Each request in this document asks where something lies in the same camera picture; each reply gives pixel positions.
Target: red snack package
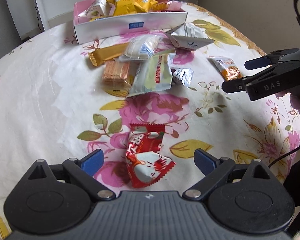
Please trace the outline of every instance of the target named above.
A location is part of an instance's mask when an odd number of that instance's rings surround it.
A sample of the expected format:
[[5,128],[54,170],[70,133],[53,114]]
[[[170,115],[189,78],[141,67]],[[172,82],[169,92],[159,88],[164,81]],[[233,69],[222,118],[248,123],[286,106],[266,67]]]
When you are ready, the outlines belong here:
[[131,124],[126,162],[133,187],[156,183],[175,165],[158,153],[164,133],[164,124]]

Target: gray sofa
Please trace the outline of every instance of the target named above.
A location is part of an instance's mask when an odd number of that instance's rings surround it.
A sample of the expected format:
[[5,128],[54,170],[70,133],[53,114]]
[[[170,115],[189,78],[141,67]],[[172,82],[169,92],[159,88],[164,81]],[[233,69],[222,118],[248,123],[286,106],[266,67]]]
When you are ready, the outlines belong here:
[[0,58],[21,44],[7,0],[0,0]]

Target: metal screw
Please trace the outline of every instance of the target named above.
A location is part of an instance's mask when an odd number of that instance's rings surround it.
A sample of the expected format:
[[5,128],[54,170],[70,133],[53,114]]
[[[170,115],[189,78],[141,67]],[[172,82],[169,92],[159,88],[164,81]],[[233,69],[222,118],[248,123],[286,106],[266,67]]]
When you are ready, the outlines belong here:
[[196,198],[196,197],[200,197],[201,195],[201,192],[197,189],[188,189],[186,191],[186,196],[187,197],[193,197],[193,198]]
[[110,198],[112,196],[113,196],[113,192],[110,190],[103,189],[98,192],[98,197],[100,198]]

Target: green snack package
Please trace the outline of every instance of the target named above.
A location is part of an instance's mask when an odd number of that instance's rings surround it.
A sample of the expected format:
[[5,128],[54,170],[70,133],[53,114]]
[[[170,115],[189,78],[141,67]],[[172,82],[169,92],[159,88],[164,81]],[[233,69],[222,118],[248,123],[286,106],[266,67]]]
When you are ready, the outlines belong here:
[[172,82],[171,66],[175,55],[175,51],[172,53],[163,51],[141,63],[127,97],[170,89]]

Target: floral tablecloth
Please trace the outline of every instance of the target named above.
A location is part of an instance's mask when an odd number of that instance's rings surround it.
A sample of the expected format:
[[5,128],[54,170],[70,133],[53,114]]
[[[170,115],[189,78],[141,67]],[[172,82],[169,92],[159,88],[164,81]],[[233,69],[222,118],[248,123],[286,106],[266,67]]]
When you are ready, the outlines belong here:
[[[193,154],[202,148],[217,158],[237,163],[260,158],[269,163],[300,143],[300,116],[289,97],[270,96],[251,102],[244,92],[225,94],[223,78],[209,60],[232,58],[243,75],[244,62],[263,51],[235,28],[191,4],[183,4],[193,22],[214,44],[195,52],[177,50],[173,64],[191,67],[190,88],[173,86],[161,93],[125,98],[127,91],[104,91],[104,66],[93,68],[87,56],[96,47],[129,41],[125,34],[78,45],[72,23],[52,28],[25,42],[0,60],[0,234],[9,233],[3,203],[36,159],[62,163],[100,148],[103,167],[94,178],[119,193],[133,190],[124,162],[130,123],[164,123],[161,154],[175,167],[159,182],[142,190],[183,192],[203,178]],[[149,31],[164,35],[163,30]],[[165,38],[159,50],[171,48]],[[272,167],[283,181],[293,155]]]

